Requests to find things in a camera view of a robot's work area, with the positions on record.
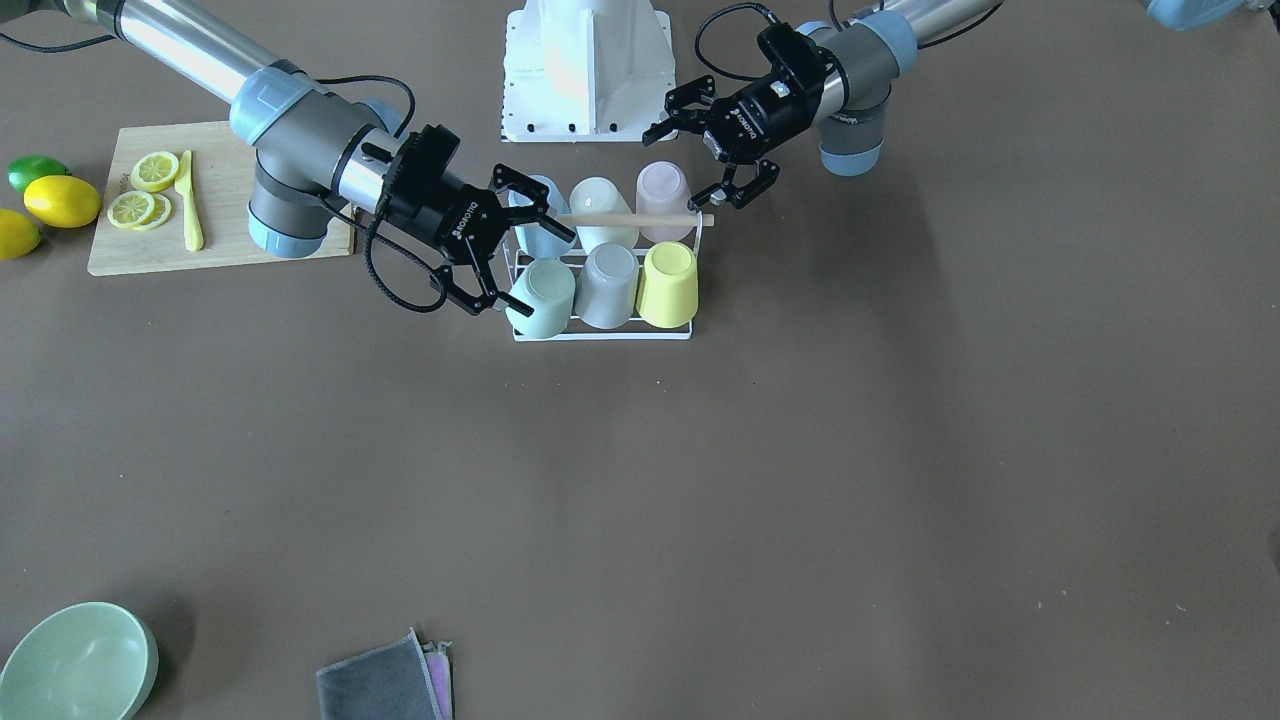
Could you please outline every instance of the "folded towel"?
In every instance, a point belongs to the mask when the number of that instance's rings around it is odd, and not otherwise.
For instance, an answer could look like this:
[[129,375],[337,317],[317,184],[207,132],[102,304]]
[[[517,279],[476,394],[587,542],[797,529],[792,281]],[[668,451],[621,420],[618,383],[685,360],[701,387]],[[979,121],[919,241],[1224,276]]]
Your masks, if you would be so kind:
[[[412,630],[399,642],[320,670],[316,688],[324,720],[447,720]],[[452,698],[447,705],[452,717]]]

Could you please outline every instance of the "wooden cutting board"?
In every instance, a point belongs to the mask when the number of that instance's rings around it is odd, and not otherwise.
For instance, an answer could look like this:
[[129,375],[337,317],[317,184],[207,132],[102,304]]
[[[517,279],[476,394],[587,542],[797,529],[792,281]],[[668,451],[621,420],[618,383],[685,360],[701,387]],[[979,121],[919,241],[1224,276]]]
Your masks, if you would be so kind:
[[[192,187],[204,250],[189,252],[182,238],[182,199],[173,187],[163,195],[173,202],[173,217],[154,231],[119,229],[104,211],[93,229],[88,255],[92,275],[157,273],[189,268],[220,268],[252,263],[292,261],[268,254],[248,234],[248,196],[253,187],[255,150],[236,137],[225,120],[180,126],[123,128],[115,142],[111,170],[102,195],[105,209],[120,193],[133,190],[129,170],[147,152],[192,151]],[[351,255],[355,234],[340,220],[329,224],[329,234],[314,255]]]

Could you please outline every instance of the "tabletop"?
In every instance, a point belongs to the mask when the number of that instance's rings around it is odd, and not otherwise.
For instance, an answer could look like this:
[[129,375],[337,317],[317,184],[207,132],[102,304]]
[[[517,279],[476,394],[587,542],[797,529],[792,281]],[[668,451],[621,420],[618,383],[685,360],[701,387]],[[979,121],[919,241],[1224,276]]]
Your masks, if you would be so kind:
[[[719,5],[657,6],[701,76]],[[502,142],[516,3],[209,8],[402,78],[475,184],[719,174]],[[708,55],[760,72],[759,27]],[[0,58],[0,156],[99,190],[120,128],[227,117],[123,42]],[[408,628],[462,720],[1277,717],[1277,67],[1263,14],[1009,3],[896,81],[872,173],[809,132],[716,210],[687,341],[518,343],[358,256],[97,278],[50,231],[0,263],[0,657],[101,600],[160,646],[138,719],[317,717],[316,670]]]

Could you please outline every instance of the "lemon slice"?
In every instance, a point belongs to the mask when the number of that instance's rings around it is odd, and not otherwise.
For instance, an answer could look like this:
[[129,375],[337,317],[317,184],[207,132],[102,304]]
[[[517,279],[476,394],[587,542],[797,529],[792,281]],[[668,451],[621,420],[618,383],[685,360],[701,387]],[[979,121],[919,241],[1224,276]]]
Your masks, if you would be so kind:
[[106,219],[120,229],[136,228],[151,219],[156,211],[156,196],[141,190],[131,190],[111,201]]
[[146,192],[160,192],[178,177],[178,156],[173,152],[150,152],[133,165],[129,182]]
[[165,224],[169,215],[173,215],[173,202],[164,195],[155,195],[156,209],[151,213],[151,217],[142,222],[141,225],[133,228],[136,231],[154,231],[160,225]]

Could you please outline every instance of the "cup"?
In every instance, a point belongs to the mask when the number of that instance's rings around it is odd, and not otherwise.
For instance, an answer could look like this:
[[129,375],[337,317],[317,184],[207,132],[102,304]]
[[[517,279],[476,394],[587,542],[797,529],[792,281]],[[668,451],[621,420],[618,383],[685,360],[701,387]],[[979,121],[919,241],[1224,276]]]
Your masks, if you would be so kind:
[[[637,215],[681,215],[692,214],[689,209],[689,181],[684,170],[675,163],[658,160],[645,165],[636,176],[636,214]],[[682,240],[687,228],[640,228],[640,234],[652,242]]]
[[631,319],[639,283],[635,254],[612,242],[598,245],[577,275],[573,313],[593,328],[616,328]]
[[[616,184],[608,178],[586,178],[573,187],[568,193],[568,206],[575,215],[621,215],[631,214],[631,208],[622,199]],[[577,238],[582,242],[582,250],[590,254],[598,245],[612,242],[627,250],[636,246],[640,240],[640,228],[593,228],[577,227]]]
[[636,311],[655,328],[678,328],[698,313],[698,256],[682,242],[659,242],[644,259]]
[[[556,183],[552,182],[550,178],[548,178],[547,176],[529,176],[529,177],[545,184],[547,190],[550,191],[547,193],[547,204],[550,205],[550,208],[547,210],[548,215],[554,218],[556,215],[568,213],[568,205],[564,202],[564,196],[561,195],[559,188],[556,187]],[[516,192],[515,190],[511,191],[508,199],[513,206],[524,206],[534,204],[532,200],[525,197],[524,195]],[[538,224],[516,225],[515,229],[516,229],[516,242],[520,243],[520,249],[525,251],[525,255],[529,255],[531,258],[559,258],[561,255],[567,252],[570,247],[573,246],[572,242],[567,242],[556,237],[554,234],[552,234],[550,232],[548,232],[547,229],[544,229],[541,225]]]
[[568,327],[573,314],[573,270],[554,258],[539,258],[525,268],[511,287],[511,296],[534,309],[525,316],[507,307],[507,320],[522,336],[547,340]]

